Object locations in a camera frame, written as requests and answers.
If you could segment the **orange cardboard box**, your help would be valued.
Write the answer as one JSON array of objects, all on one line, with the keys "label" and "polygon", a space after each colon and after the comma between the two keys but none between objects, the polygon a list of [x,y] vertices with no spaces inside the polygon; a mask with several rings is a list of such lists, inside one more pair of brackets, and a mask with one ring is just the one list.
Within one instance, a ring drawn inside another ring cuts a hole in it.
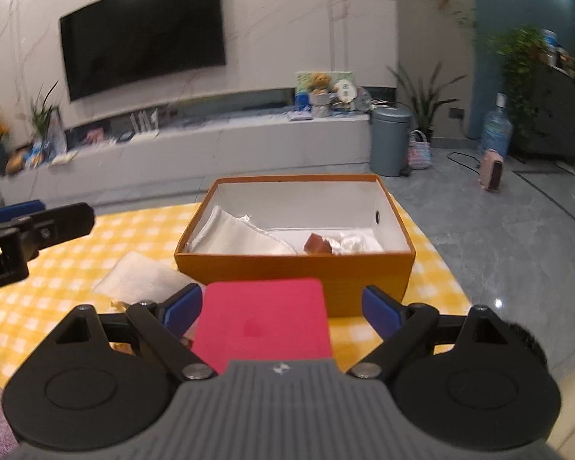
[{"label": "orange cardboard box", "polygon": [[[196,255],[186,251],[215,205],[292,245],[297,255]],[[311,233],[361,230],[384,252],[308,255]],[[217,281],[315,278],[329,315],[357,316],[362,290],[373,284],[403,299],[416,251],[397,206],[373,174],[224,177],[206,193],[174,251],[178,270],[200,284]]]}]

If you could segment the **white wifi router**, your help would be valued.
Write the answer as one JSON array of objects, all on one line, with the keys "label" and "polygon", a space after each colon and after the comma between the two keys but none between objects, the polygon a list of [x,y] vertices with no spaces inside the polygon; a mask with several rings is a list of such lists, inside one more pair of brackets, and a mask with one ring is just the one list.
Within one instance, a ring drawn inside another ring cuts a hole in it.
[{"label": "white wifi router", "polygon": [[131,127],[134,135],[158,135],[159,111],[153,110],[133,112],[130,114]]}]

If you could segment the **dark side cabinet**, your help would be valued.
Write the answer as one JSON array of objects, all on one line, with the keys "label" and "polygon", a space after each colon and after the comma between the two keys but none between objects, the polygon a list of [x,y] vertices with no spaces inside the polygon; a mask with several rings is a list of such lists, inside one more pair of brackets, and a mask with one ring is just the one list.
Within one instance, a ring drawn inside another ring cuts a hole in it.
[{"label": "dark side cabinet", "polygon": [[575,79],[537,64],[529,91],[510,113],[512,156],[575,163]]}]

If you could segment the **brown bread shaped sponge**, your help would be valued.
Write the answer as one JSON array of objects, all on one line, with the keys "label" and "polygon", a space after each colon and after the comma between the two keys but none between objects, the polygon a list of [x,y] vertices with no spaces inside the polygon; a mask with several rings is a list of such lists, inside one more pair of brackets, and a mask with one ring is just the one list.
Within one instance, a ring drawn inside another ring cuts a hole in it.
[{"label": "brown bread shaped sponge", "polygon": [[331,255],[332,246],[330,242],[321,235],[311,233],[307,238],[303,250],[308,255]]}]

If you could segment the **red cube box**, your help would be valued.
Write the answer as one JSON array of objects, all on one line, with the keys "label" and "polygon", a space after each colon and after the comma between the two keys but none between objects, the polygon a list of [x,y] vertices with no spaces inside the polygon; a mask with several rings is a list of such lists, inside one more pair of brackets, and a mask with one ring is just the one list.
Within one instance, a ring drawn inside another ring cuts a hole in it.
[{"label": "red cube box", "polygon": [[193,352],[222,374],[234,360],[332,356],[323,286],[313,278],[209,284]]}]

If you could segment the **green potted floor plant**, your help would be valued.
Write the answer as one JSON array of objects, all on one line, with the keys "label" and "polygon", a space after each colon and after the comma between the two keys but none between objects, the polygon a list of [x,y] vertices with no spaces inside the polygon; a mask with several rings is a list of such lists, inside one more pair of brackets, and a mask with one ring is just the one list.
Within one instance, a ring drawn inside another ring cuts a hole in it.
[{"label": "green potted floor plant", "polygon": [[406,95],[405,106],[414,116],[417,130],[421,131],[427,142],[431,142],[435,130],[435,117],[442,106],[454,104],[458,98],[441,98],[442,94],[452,85],[464,80],[466,75],[458,75],[447,81],[439,81],[442,62],[438,61],[427,83],[422,77],[413,80],[406,69],[398,63],[397,67],[385,67],[396,79],[398,88]]}]

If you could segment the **pastel woven basket bag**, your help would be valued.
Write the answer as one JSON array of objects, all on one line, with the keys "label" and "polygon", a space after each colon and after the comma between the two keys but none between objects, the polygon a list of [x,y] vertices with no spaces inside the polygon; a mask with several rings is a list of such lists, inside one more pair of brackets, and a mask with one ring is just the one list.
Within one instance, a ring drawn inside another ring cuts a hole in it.
[{"label": "pastel woven basket bag", "polygon": [[407,163],[415,170],[427,169],[432,164],[430,142],[420,130],[412,130],[409,134]]}]

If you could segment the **white marble tv cabinet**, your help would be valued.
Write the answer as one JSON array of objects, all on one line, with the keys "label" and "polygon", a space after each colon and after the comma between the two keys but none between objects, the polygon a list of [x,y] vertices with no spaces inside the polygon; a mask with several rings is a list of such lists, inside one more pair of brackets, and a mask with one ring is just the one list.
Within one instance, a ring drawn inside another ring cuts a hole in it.
[{"label": "white marble tv cabinet", "polygon": [[289,120],[284,114],[232,117],[190,129],[163,129],[113,145],[80,148],[62,164],[43,164],[0,180],[8,205],[39,199],[49,207],[121,205],[196,194],[216,177],[279,169],[365,164],[365,115]]}]

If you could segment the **green plant on cabinet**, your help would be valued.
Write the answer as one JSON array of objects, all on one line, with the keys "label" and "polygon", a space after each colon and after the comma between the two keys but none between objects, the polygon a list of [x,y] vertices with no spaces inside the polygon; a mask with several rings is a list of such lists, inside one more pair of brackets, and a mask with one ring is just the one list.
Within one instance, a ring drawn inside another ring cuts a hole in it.
[{"label": "green plant on cabinet", "polygon": [[46,94],[39,92],[36,98],[32,98],[28,116],[33,128],[32,143],[42,149],[44,158],[48,160],[67,152],[60,108],[49,100],[57,85],[55,82]]}]

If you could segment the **blue water jug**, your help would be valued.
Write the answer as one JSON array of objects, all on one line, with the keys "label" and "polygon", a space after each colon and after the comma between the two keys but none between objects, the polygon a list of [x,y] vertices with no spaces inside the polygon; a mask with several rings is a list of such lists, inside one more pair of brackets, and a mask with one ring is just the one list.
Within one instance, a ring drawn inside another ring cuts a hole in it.
[{"label": "blue water jug", "polygon": [[480,139],[480,153],[488,150],[497,152],[503,159],[507,157],[513,126],[506,114],[506,95],[496,95],[494,110],[484,117]]}]

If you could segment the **clear plastic gift bag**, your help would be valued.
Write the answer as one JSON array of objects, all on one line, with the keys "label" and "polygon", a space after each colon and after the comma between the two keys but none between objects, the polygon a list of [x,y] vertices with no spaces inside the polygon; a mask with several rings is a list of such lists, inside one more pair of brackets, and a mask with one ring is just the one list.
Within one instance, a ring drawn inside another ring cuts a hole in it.
[{"label": "clear plastic gift bag", "polygon": [[356,253],[384,252],[377,239],[361,230],[346,230],[324,236],[335,255],[356,255]]}]

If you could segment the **teddy bear gift set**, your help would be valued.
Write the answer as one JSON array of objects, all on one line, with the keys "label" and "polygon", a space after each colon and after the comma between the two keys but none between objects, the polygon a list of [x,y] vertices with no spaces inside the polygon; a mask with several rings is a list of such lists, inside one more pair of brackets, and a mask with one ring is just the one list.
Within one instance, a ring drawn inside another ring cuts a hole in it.
[{"label": "teddy bear gift set", "polygon": [[352,72],[296,73],[295,109],[313,117],[356,110],[358,90]]}]

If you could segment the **black wall television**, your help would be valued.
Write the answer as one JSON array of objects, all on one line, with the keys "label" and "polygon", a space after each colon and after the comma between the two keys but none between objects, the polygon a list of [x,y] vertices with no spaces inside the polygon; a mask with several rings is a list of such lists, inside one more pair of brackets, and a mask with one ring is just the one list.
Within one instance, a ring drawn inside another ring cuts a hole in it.
[{"label": "black wall television", "polygon": [[98,0],[59,25],[73,101],[226,64],[222,0]]}]

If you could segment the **white fleece pouch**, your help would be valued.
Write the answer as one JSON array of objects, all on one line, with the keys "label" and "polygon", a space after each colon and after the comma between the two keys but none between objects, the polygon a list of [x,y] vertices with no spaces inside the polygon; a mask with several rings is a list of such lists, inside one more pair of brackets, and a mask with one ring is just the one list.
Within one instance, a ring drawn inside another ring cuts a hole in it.
[{"label": "white fleece pouch", "polygon": [[196,255],[297,255],[288,242],[274,237],[250,222],[215,205],[210,217],[187,243]]}]

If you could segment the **grey round trash bin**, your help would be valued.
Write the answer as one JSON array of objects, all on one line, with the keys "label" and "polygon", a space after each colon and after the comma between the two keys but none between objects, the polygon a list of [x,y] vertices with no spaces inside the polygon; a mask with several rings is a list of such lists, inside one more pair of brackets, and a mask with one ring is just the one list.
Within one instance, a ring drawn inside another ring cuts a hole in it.
[{"label": "grey round trash bin", "polygon": [[407,167],[411,114],[404,108],[372,110],[370,167],[384,177],[398,177]]}]

